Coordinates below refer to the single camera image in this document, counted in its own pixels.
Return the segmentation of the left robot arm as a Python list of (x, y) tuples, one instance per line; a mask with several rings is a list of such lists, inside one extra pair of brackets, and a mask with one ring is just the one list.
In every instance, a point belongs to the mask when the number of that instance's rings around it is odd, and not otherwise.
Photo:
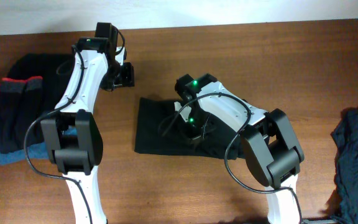
[(99, 22), (94, 37), (73, 46), (70, 80), (54, 110), (42, 119), (44, 141), (57, 178), (67, 183), (76, 223), (107, 223), (98, 186), (103, 139), (93, 116), (98, 91), (132, 87), (134, 67), (126, 61), (123, 35)]

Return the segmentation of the black t-shirt with logo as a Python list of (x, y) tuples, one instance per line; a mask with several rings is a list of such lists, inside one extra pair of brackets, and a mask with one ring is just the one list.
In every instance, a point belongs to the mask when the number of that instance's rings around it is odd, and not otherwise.
[(174, 141), (174, 124), (166, 135), (163, 132), (175, 117), (175, 100), (155, 101), (141, 98), (137, 118), (134, 151), (139, 154), (164, 156), (200, 156), (223, 159), (230, 146), (228, 158), (245, 158), (241, 140), (235, 138), (235, 131), (219, 118), (218, 134), (211, 144), (184, 145)]

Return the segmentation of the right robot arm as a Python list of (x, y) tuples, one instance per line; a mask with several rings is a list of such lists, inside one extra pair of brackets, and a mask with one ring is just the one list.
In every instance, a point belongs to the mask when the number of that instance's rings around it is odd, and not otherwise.
[(198, 115), (209, 113), (241, 140), (247, 167), (264, 186), (269, 223), (302, 223), (296, 182), (305, 155), (288, 119), (280, 109), (271, 112), (254, 107), (228, 91), (218, 79), (205, 74), (197, 79), (180, 77), (175, 91), (185, 101), (176, 110), (190, 126), (201, 124)]

